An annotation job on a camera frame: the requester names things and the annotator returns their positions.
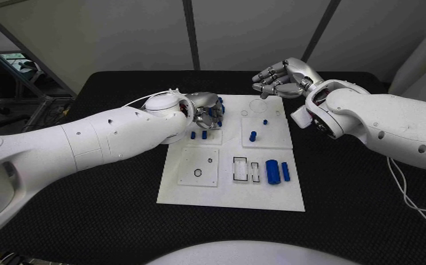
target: table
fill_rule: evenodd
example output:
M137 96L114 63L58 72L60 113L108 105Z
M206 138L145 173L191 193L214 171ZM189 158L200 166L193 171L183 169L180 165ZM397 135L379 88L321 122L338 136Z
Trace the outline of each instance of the table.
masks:
M89 78L66 121L138 97L181 92L256 94L248 71L107 71ZM384 93L363 72L325 79ZM286 118L304 98L284 100ZM0 248L71 264L141 264L190 245L265 240L299 245L361 264L425 264L426 221L403 202L386 158L360 141L333 140L289 120L305 213L160 205L167 145L65 177L33 197L0 230ZM426 205L426 171L402 164L415 202Z

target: blue block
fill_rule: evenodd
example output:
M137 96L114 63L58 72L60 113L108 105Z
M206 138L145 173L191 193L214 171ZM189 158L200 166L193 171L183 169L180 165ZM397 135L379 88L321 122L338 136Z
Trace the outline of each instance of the blue block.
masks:
M289 174L289 172L288 172L288 165L286 165L286 162L284 162L284 163L281 164L281 166L282 166L284 180L285 180L286 182L289 182L289 181L291 181L291 174Z
M268 183L271 185L279 184L281 177L279 177L279 169L278 169L278 161L276 160L266 161L266 173L268 173Z
M250 142L253 142L256 140L256 132L255 131L252 131L249 140L250 140Z

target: black fabric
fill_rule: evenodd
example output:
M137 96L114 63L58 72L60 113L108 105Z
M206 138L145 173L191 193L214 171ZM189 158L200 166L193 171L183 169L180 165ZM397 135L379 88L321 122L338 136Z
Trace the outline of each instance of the black fabric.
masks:
M167 88L256 94L252 76L246 71L96 73L68 121ZM368 73L321 76L384 93ZM302 102L284 100L288 119ZM0 230L0 248L72 264L141 264L194 244L245 239L299 245L361 264L425 264L426 220L404 205L386 158L351 136L333 140L314 127L299 129L291 120L289 126L305 213L157 204L168 147L160 145L49 185ZM402 169L410 196L425 206L426 171Z

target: white board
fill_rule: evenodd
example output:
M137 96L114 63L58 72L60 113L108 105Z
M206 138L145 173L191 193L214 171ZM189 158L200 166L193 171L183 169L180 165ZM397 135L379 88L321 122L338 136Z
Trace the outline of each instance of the white board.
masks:
M291 141L282 99L275 96L268 97L262 106L253 107L250 103L253 100L258 100L256 103L259 103L259 96L220 96L226 108L220 129L222 144L206 144L199 133L196 139L191 140L191 131L199 131L199 126L196 124L190 125L184 138L168 145L157 203L305 211L292 148L288 145L282 146L284 149L243 148L242 146L243 118L281 120L282 122L275 124L278 126L276 130L285 133L285 140ZM203 149L219 151L217 180L213 188L177 184L181 153L190 147L194 152L197 150L203 151ZM233 181L233 157L246 157L249 172L249 182L246 184ZM281 184L278 185L268 184L265 162L271 159L279 162ZM291 182L284 182L282 162L288 163ZM261 183L258 184L252 180L252 163L259 164Z

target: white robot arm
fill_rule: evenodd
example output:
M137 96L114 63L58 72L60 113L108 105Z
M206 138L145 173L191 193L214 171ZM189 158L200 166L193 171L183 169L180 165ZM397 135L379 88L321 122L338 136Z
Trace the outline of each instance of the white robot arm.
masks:
M333 139L356 136L368 149L426 169L426 103L390 94L370 94L358 85L324 81L295 58L253 77L253 89L266 98L301 95L305 104L291 114L301 128L315 124Z
M0 136L0 227L58 179L176 142L193 121L217 128L222 118L216 94L170 90L153 95L141 109L122 106L63 125Z

